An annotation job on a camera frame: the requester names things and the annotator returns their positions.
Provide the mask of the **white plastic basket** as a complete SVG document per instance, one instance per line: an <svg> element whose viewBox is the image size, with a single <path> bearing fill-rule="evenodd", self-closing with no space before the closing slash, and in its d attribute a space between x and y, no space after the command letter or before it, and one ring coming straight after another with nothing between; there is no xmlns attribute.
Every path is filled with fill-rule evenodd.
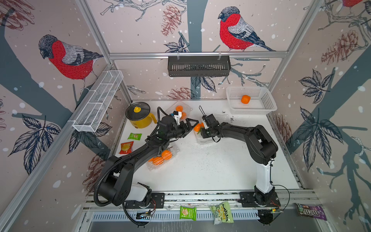
<svg viewBox="0 0 371 232"><path fill-rule="evenodd" d="M227 87L226 95L233 115L267 115L277 110L271 92L264 87ZM251 97L249 104L241 103L241 97Z"/></svg>

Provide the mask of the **reddish orange container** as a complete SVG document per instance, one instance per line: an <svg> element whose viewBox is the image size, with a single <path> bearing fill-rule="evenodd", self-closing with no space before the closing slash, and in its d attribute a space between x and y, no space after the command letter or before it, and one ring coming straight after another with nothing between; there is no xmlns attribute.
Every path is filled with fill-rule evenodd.
<svg viewBox="0 0 371 232"><path fill-rule="evenodd" d="M251 100L251 97L248 96L248 95L243 95L241 97L241 103L243 103L243 104L249 104L250 100Z"/></svg>

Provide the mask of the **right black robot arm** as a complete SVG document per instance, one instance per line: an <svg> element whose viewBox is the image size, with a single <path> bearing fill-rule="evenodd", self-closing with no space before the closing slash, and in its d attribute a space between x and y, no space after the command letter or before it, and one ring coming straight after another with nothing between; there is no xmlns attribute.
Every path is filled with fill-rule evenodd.
<svg viewBox="0 0 371 232"><path fill-rule="evenodd" d="M201 136L206 138L231 138L245 142L251 158L257 164L257 180L254 186L254 202L265 206L271 202L275 187L271 181L271 165L276 158L278 145L262 125L255 127L235 126L227 122L219 123L213 114L206 115L199 107L203 122Z"/></svg>

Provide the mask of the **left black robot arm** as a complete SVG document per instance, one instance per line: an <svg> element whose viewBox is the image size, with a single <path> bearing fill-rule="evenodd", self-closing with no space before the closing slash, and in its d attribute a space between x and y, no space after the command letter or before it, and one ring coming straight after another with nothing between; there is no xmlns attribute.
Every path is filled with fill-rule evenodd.
<svg viewBox="0 0 371 232"><path fill-rule="evenodd" d="M189 118L177 123L174 116L165 114L143 146L125 156L111 156L95 184L95 204L103 207L124 203L130 194L134 173L151 158L161 155L171 142L186 137L198 123Z"/></svg>

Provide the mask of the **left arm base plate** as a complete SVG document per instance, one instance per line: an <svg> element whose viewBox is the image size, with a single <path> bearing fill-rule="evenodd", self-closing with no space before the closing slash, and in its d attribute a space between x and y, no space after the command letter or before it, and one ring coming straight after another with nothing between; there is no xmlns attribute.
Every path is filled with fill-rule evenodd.
<svg viewBox="0 0 371 232"><path fill-rule="evenodd" d="M126 209L162 209L164 207L165 193L151 193L145 198L138 201L125 201L124 207Z"/></svg>

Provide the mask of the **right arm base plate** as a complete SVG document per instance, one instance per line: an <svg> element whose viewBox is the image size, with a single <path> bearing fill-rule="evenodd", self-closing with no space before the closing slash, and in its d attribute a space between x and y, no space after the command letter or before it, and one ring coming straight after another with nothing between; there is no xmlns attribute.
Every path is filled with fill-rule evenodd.
<svg viewBox="0 0 371 232"><path fill-rule="evenodd" d="M244 191L239 193L239 203L242 207L281 207L279 198L274 189L269 193L255 193L254 191Z"/></svg>

